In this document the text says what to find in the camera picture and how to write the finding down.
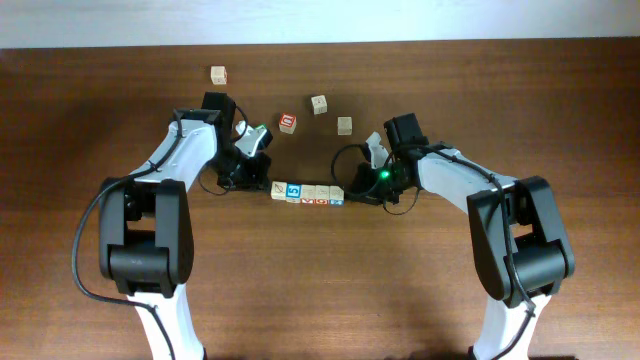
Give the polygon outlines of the plain wooden block row end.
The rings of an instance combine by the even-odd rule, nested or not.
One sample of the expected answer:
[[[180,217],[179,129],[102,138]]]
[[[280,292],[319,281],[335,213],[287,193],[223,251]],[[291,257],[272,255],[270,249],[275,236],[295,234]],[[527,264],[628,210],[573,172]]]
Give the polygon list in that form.
[[[272,181],[270,186],[270,196],[273,200],[285,201],[288,184],[281,181]]]

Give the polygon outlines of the blue K wooden block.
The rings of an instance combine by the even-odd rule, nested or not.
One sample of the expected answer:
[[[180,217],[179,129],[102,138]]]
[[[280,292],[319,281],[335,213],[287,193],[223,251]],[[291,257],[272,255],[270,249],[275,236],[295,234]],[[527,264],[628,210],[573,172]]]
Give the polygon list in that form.
[[[344,190],[339,186],[329,187],[329,204],[332,206],[344,205]]]

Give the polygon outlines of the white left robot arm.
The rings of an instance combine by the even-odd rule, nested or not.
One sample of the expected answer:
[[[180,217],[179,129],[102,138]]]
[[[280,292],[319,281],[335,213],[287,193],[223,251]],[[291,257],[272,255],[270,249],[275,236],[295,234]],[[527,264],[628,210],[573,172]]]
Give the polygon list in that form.
[[[187,193],[211,170],[222,194],[266,192],[272,136],[235,117],[225,93],[207,92],[198,108],[173,111],[166,137],[123,179],[108,179],[99,203],[99,267],[120,302],[136,309],[156,359],[204,359],[186,283],[194,263]]]

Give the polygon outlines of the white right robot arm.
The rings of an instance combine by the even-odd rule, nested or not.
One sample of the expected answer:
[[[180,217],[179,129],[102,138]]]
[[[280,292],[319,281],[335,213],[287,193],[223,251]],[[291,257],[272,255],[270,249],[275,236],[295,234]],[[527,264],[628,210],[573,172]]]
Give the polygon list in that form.
[[[525,359],[538,319],[575,271],[575,256],[553,191],[540,176],[493,172],[444,142],[432,143],[413,113],[358,145],[364,157],[347,199],[396,204],[409,188],[435,194],[467,215],[474,266],[487,293],[471,359]]]

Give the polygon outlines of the red I wooden block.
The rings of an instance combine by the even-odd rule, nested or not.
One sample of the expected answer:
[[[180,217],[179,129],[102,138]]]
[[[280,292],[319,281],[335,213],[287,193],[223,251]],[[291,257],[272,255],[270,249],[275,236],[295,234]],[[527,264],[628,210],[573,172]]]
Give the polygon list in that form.
[[[315,186],[315,203],[318,205],[328,205],[330,202],[330,187],[326,185]]]

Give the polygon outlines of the ice cream wooden block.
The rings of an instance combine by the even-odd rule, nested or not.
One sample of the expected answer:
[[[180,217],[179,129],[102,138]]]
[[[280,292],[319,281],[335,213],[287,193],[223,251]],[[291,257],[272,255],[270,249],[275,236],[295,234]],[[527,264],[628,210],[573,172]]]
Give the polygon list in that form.
[[[301,186],[300,201],[302,204],[316,203],[316,186],[303,184]]]

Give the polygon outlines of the green N wooden block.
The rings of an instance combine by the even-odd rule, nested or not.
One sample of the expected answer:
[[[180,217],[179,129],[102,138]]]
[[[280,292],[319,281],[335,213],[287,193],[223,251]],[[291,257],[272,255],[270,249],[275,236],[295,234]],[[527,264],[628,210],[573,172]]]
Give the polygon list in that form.
[[[337,133],[339,136],[349,136],[352,134],[353,125],[351,117],[337,118]]]

